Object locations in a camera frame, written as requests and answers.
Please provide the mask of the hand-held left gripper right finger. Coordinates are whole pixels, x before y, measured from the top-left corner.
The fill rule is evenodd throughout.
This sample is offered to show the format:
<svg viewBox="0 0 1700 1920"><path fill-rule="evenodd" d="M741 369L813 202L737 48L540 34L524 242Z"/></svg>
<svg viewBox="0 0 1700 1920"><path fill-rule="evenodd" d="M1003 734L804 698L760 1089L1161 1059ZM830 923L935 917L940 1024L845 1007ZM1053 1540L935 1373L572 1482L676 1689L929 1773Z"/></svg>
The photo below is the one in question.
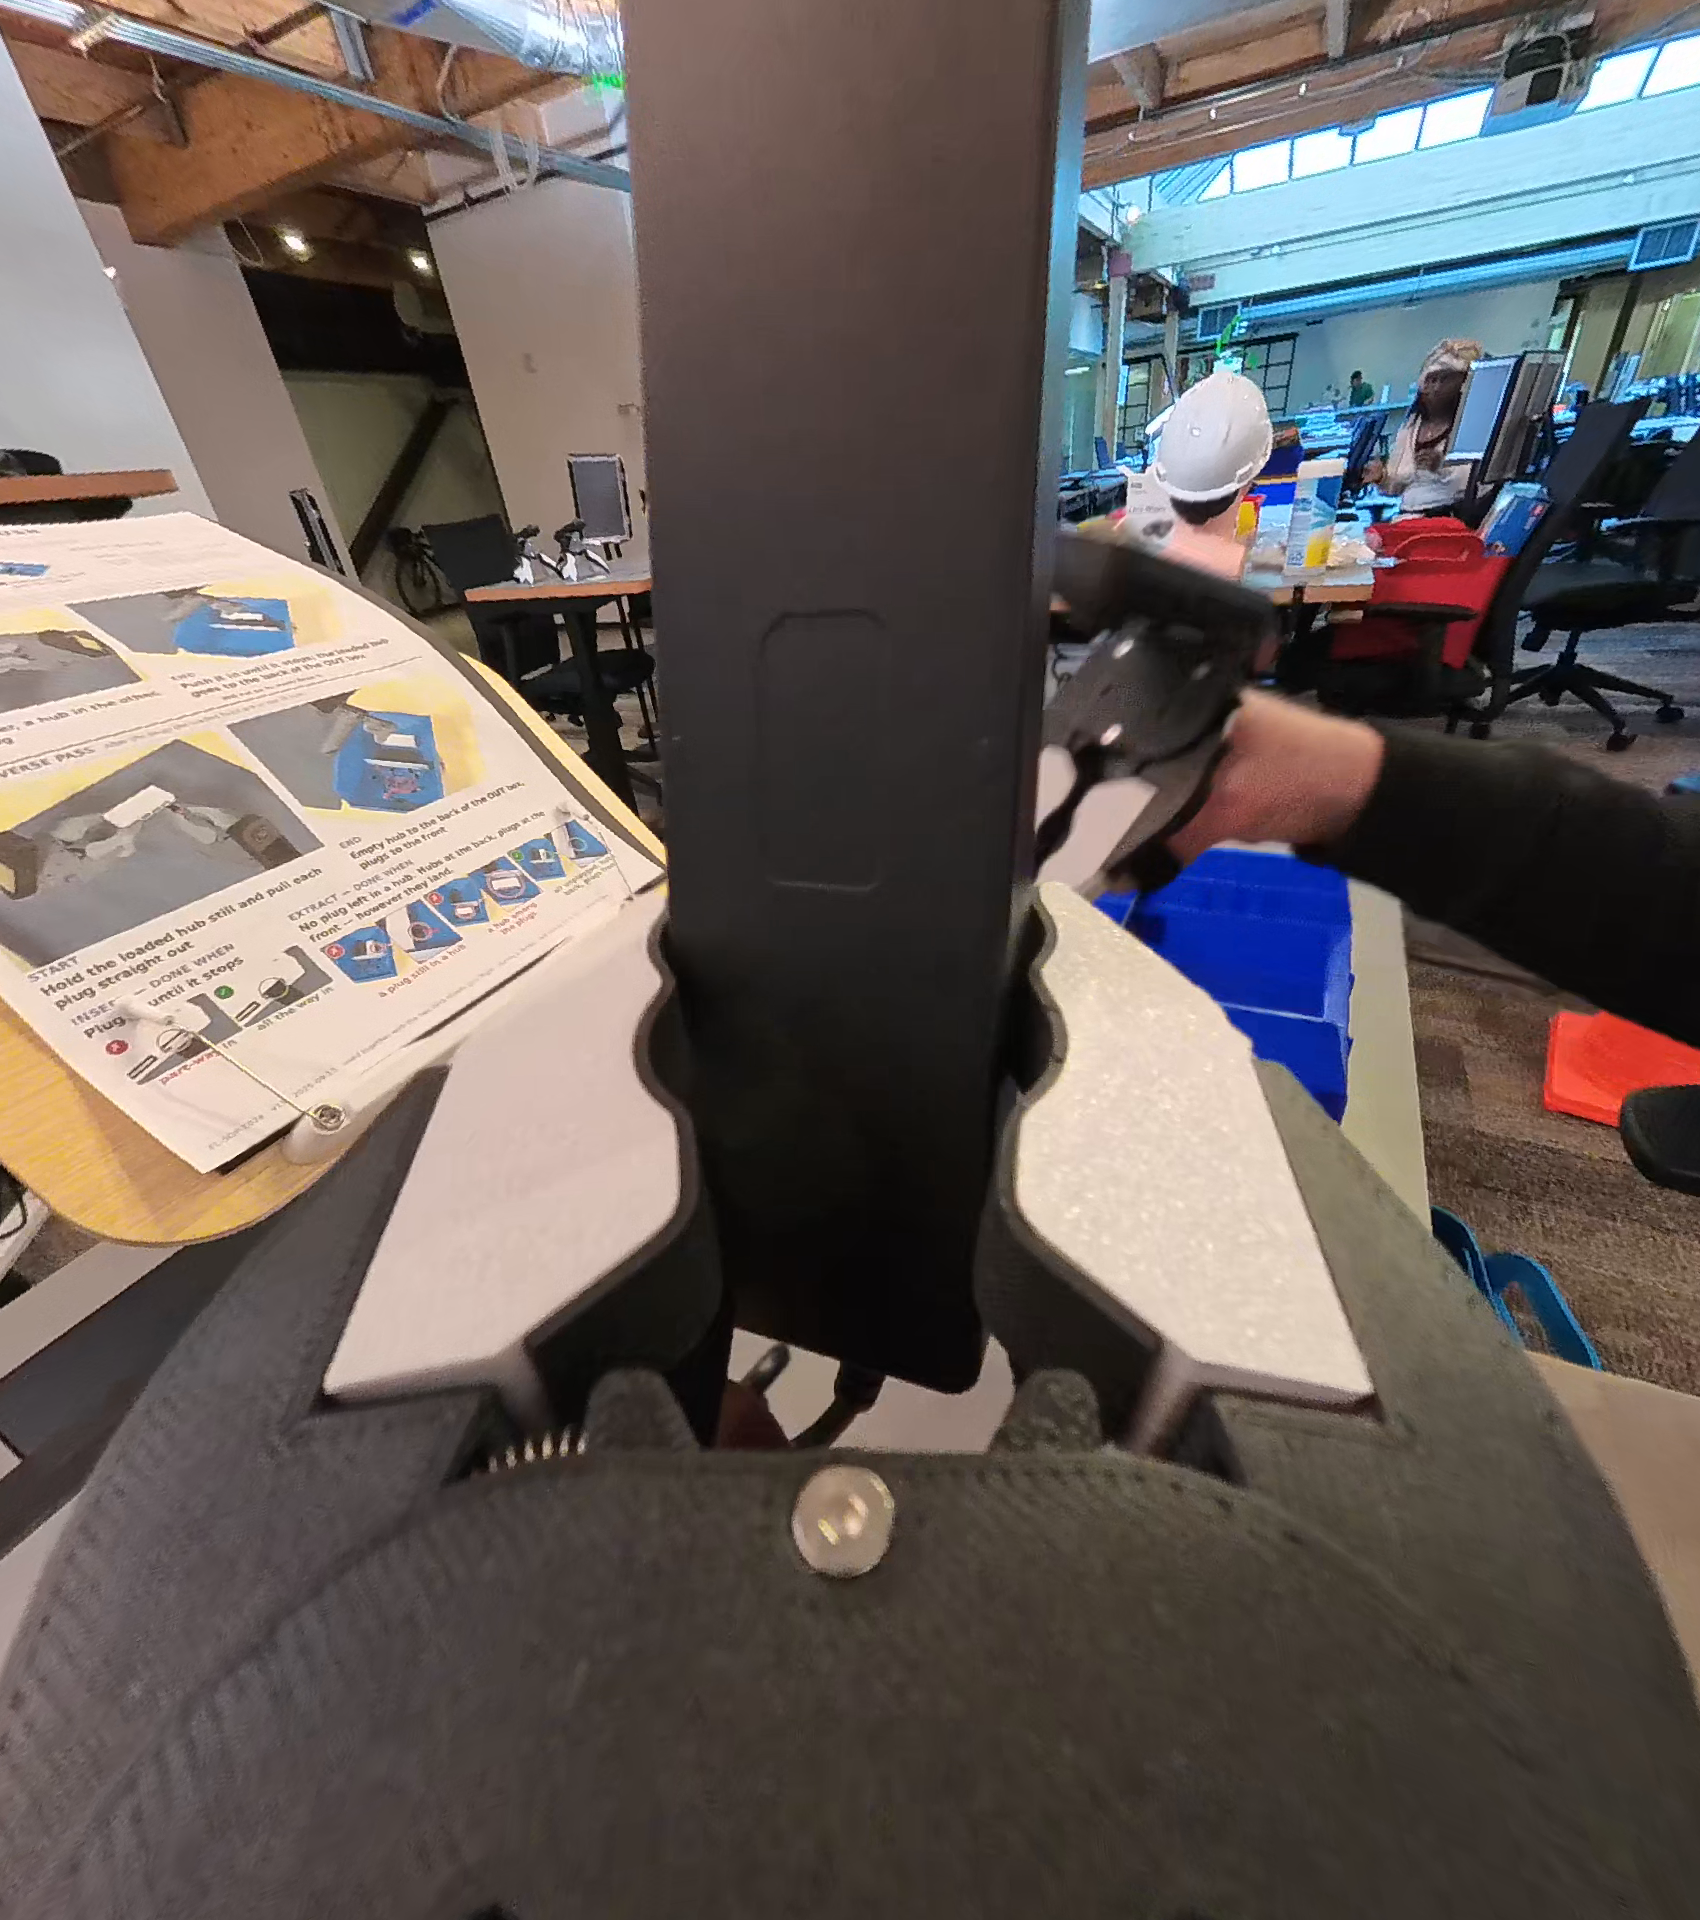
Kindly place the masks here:
<svg viewBox="0 0 1700 1920"><path fill-rule="evenodd" d="M1029 890L1020 1076L976 1300L1020 1376L1072 1373L1165 1455L1213 1395L1370 1414L1374 1383L1246 1039L1079 894Z"/></svg>

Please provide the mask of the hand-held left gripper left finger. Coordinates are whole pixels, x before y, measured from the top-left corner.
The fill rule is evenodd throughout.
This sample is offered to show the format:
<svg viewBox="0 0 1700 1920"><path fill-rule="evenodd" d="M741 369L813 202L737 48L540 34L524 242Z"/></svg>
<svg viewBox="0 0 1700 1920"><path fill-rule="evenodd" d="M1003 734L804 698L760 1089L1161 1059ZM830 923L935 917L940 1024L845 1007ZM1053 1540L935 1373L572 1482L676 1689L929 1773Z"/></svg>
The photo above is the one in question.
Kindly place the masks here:
<svg viewBox="0 0 1700 1920"><path fill-rule="evenodd" d="M479 1388L553 1429L600 1378L667 1376L716 1333L663 932L663 909L623 906L562 944L324 1174L351 1293L330 1402Z"/></svg>

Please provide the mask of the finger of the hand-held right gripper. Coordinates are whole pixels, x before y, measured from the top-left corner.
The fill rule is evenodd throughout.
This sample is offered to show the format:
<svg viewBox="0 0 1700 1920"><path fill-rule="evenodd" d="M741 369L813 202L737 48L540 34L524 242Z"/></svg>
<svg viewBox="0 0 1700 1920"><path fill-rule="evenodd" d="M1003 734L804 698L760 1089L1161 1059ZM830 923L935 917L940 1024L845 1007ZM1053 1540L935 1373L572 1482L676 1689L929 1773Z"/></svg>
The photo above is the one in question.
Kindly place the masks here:
<svg viewBox="0 0 1700 1920"><path fill-rule="evenodd" d="M1170 761L1048 743L1036 757L1036 883L1090 893L1170 831Z"/></svg>

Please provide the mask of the black usb hub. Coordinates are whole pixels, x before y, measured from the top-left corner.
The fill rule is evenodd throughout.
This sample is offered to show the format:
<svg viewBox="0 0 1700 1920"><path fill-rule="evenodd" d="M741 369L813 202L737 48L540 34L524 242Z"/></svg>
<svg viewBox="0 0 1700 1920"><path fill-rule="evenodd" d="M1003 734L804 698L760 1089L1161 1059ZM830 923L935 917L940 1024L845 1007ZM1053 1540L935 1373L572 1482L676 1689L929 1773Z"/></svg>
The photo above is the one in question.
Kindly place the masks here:
<svg viewBox="0 0 1700 1920"><path fill-rule="evenodd" d="M744 1331L956 1395L1090 5L622 5L667 924Z"/></svg>

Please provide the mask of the person's right forearm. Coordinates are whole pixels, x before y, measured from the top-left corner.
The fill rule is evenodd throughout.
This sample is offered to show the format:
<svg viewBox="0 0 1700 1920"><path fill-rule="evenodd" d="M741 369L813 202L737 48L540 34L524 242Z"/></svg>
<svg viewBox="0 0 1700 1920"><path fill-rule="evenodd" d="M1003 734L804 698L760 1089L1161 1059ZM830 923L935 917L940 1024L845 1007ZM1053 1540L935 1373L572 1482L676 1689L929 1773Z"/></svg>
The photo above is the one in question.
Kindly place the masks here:
<svg viewBox="0 0 1700 1920"><path fill-rule="evenodd" d="M1700 1051L1700 799L1528 743L1393 731L1351 824L1298 848L1560 992Z"/></svg>

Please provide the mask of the person's right hand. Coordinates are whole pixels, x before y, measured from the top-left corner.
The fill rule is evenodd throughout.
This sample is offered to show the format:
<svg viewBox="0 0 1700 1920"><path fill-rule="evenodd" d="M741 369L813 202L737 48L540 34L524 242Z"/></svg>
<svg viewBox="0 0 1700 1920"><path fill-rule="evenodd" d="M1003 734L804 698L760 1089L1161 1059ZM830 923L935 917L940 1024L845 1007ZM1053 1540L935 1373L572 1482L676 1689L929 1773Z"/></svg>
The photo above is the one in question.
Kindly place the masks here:
<svg viewBox="0 0 1700 1920"><path fill-rule="evenodd" d="M1216 846L1325 848L1364 812L1385 734L1261 690L1246 690L1202 804L1168 839L1179 863Z"/></svg>

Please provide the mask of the blue plastic bin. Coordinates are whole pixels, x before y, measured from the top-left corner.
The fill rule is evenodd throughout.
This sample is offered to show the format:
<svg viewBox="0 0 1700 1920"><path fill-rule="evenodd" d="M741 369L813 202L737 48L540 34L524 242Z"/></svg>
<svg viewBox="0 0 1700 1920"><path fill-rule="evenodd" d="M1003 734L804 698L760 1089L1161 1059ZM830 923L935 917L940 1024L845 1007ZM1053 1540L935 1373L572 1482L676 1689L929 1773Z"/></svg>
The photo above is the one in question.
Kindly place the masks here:
<svg viewBox="0 0 1700 1920"><path fill-rule="evenodd" d="M1095 906L1207 994L1260 1063L1286 1069L1342 1122L1355 981L1342 875L1293 852L1216 846L1165 887L1106 890Z"/></svg>

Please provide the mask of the white wipes canister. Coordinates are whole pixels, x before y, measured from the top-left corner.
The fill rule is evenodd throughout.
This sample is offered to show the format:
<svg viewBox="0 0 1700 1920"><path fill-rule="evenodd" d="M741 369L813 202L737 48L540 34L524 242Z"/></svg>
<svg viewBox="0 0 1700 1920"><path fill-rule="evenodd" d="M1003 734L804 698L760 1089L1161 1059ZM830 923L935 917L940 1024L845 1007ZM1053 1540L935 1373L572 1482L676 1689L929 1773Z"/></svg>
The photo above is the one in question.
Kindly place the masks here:
<svg viewBox="0 0 1700 1920"><path fill-rule="evenodd" d="M1340 453L1308 459L1293 470L1292 512L1282 559L1282 570L1287 578L1315 577L1329 569L1343 479L1346 459Z"/></svg>

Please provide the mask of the white hard hat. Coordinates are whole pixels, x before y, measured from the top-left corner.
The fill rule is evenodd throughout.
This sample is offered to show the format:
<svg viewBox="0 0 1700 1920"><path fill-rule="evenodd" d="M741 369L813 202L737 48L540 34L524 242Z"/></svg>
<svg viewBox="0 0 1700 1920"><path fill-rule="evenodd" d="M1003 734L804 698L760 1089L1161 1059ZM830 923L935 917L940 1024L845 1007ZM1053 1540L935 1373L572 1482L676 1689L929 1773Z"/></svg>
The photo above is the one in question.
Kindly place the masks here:
<svg viewBox="0 0 1700 1920"><path fill-rule="evenodd" d="M1150 477L1177 510L1225 508L1265 470L1272 438L1264 391L1219 369L1160 420Z"/></svg>

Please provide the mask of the red fabric bag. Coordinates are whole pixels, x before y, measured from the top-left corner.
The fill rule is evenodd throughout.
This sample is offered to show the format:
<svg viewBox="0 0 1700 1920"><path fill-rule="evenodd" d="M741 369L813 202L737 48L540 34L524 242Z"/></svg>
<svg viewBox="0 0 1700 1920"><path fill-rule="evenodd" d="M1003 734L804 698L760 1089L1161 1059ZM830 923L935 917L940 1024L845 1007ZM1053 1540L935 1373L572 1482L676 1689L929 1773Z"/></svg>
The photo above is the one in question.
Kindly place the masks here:
<svg viewBox="0 0 1700 1920"><path fill-rule="evenodd" d="M1327 661L1461 669L1509 560L1448 512L1381 523L1365 546L1370 598L1359 618L1331 628Z"/></svg>

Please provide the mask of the black desk monitor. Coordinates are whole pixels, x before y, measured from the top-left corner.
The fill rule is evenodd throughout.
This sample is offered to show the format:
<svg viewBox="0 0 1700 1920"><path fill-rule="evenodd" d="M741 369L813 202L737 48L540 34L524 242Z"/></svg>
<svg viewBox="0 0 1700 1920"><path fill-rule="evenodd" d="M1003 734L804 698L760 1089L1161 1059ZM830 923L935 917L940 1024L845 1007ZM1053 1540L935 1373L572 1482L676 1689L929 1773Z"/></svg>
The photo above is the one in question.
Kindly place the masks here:
<svg viewBox="0 0 1700 1920"><path fill-rule="evenodd" d="M628 470L617 453L565 457L573 530L590 549L622 554L633 538Z"/></svg>

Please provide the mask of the wooden edged desk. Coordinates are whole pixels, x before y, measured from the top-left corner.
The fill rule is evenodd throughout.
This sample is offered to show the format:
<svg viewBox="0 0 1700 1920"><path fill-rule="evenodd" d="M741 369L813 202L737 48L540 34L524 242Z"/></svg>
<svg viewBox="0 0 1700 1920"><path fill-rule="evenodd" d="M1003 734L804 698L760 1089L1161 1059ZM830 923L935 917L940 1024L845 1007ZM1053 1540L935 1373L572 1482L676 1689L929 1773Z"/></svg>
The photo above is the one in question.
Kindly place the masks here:
<svg viewBox="0 0 1700 1920"><path fill-rule="evenodd" d="M643 741L638 755L653 758L653 659L642 644L643 625L631 615L631 603L649 591L645 570L615 567L587 580L549 577L468 588L462 596L481 664L538 715L569 717L581 729L584 765L630 806L640 790L662 794L653 772L631 767L617 707L636 703Z"/></svg>

